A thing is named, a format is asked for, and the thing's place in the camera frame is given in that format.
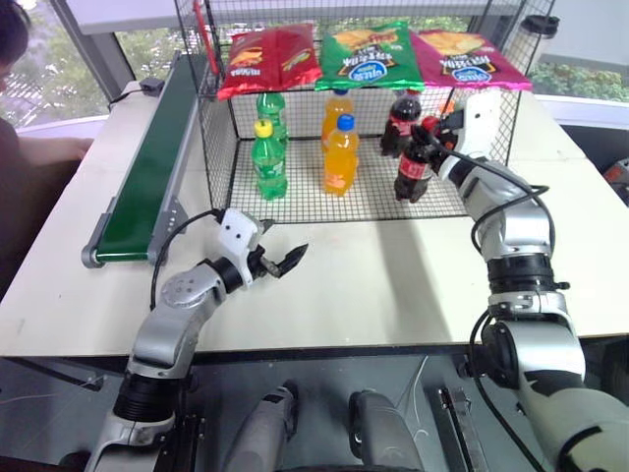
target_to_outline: cola bottle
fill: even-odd
[[[406,144],[400,156],[397,178],[393,184],[398,202],[408,200],[414,204],[429,187],[432,177],[429,156],[434,155],[435,149],[424,138],[424,131],[419,126],[413,127],[413,139]]]
[[[416,90],[406,90],[399,96],[389,112],[384,134],[380,139],[382,155],[398,157],[410,141],[411,126],[417,123],[422,114],[420,93]]]

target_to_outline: chip bag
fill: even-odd
[[[531,82],[480,34],[435,29],[411,32],[411,40],[427,86],[532,88]]]
[[[281,91],[321,77],[312,25],[245,32],[232,39],[219,100],[241,93]]]
[[[424,89],[404,22],[328,34],[323,39],[321,66],[323,77],[314,86],[317,90]]]

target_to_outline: green soda bottle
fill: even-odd
[[[260,93],[257,96],[257,118],[267,119],[273,124],[273,138],[275,138],[284,148],[288,143],[288,131],[283,117],[286,103],[281,93]]]
[[[282,198],[288,187],[284,147],[273,137],[273,124],[269,120],[256,121],[255,130],[252,159],[257,187],[265,200]]]

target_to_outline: floor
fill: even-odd
[[[86,382],[100,376],[104,380],[102,390],[93,392],[0,360],[0,455],[58,463],[69,452],[92,448],[121,379],[83,367],[41,362]],[[287,379],[300,388],[300,419],[297,435],[285,451],[284,468],[359,463],[348,445],[347,401],[352,392],[372,388],[386,395],[404,415],[426,470],[455,470],[444,455],[430,409],[435,391],[447,386],[451,390],[462,387],[470,399],[489,470],[505,470],[505,461],[510,470],[530,470],[490,416],[473,383],[458,377],[449,356],[220,363],[195,367],[195,375],[199,387],[189,395],[189,407],[207,421],[197,470],[220,470],[247,414],[265,393]],[[516,409],[515,396],[492,383],[487,383],[487,390],[524,441],[541,456],[526,418]]]

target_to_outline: blue bottle cap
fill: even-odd
[[[336,127],[340,131],[352,131],[354,129],[354,116],[348,114],[339,116]]]

